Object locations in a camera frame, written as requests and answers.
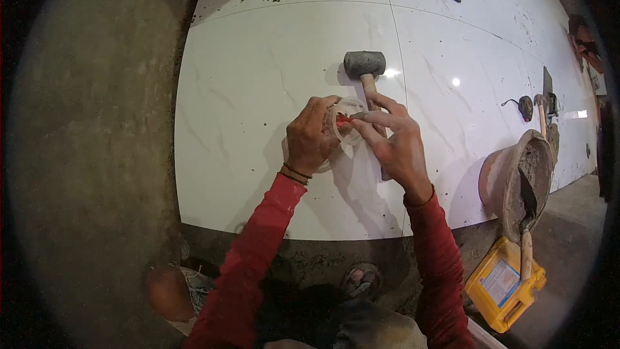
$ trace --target knee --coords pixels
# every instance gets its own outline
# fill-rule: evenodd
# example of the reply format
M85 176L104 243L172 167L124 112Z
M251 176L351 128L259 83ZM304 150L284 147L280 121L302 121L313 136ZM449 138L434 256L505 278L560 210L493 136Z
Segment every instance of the knee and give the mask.
M153 311L168 321L186 321L194 316L185 277L176 267L160 267L148 273L146 298Z

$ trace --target red sleeve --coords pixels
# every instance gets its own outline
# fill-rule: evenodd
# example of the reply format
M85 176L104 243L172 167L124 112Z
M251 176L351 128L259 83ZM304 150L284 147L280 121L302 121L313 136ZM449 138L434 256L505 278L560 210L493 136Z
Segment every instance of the red sleeve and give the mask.
M243 231L232 241L220 277L183 349L251 348L254 315L262 302L259 281L271 265L293 210L306 188L277 174Z
M461 252L446 223L446 214L437 195L424 205L407 204L414 232L414 250L422 277L422 294L415 322L427 336L429 349L474 348L463 310L463 267Z

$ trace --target label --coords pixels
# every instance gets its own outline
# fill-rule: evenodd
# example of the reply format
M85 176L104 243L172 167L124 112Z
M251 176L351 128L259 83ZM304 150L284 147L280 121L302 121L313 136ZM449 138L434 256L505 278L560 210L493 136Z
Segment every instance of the label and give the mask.
M519 287L519 273L502 259L482 282L482 287L501 308Z

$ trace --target concrete floor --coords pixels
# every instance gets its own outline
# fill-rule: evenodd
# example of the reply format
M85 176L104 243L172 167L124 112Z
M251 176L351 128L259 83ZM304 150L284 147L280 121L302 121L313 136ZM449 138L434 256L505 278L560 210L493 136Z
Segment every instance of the concrete floor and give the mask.
M7 117L7 187L35 291L68 344L179 343L180 334L144 301L144 274L190 253L219 264L233 237L179 222L172 134L194 3L48 0L28 38ZM585 201L568 207L575 198ZM604 213L593 176L550 198L534 232L534 257L549 282L511 331L517 343L540 347L557 326L536 316L569 310L598 249ZM454 231L466 277L499 234L498 221ZM303 286L337 284L351 263L375 262L385 277L377 302L415 310L411 238L286 240L280 256ZM22 329L18 338L28 334Z

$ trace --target mortar bucket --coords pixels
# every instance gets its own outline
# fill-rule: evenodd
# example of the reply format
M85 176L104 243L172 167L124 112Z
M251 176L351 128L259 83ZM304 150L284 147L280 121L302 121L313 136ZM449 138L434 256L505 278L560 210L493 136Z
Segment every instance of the mortar bucket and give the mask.
M521 240L520 224L526 215L521 196L520 166L534 190L536 217L539 217L549 197L553 161L551 146L538 131L528 129L517 144L490 154L478 179L482 203L501 219L504 234L515 243Z

